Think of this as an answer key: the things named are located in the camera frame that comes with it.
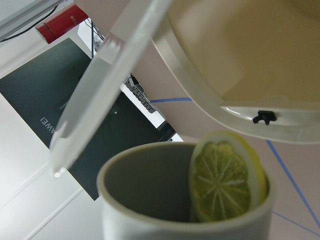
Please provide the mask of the white ceramic mug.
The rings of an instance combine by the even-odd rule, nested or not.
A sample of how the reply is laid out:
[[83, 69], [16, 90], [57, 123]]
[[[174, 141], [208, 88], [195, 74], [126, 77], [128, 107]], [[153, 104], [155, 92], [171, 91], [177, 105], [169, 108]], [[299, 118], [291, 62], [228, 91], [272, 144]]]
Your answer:
[[156, 142], [110, 158], [100, 169], [106, 240], [267, 240], [276, 198], [267, 178], [268, 197], [258, 208], [230, 220], [191, 222], [189, 164], [193, 143]]

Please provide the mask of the yellow lemon slice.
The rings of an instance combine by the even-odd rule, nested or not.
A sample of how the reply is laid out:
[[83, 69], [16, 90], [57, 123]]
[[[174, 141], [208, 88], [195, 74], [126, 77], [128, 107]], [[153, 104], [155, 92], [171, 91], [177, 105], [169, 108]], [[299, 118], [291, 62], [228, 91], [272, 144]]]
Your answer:
[[260, 157], [241, 136], [214, 131], [195, 146], [189, 163], [189, 194], [200, 222], [240, 217], [268, 196]]

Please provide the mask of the red cylindrical object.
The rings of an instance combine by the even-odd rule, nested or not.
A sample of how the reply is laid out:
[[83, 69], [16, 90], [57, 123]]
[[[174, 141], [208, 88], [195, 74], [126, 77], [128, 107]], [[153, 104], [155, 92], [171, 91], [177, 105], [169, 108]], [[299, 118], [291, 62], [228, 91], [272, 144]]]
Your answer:
[[71, 3], [38, 23], [35, 29], [48, 44], [51, 44], [88, 17], [75, 3]]

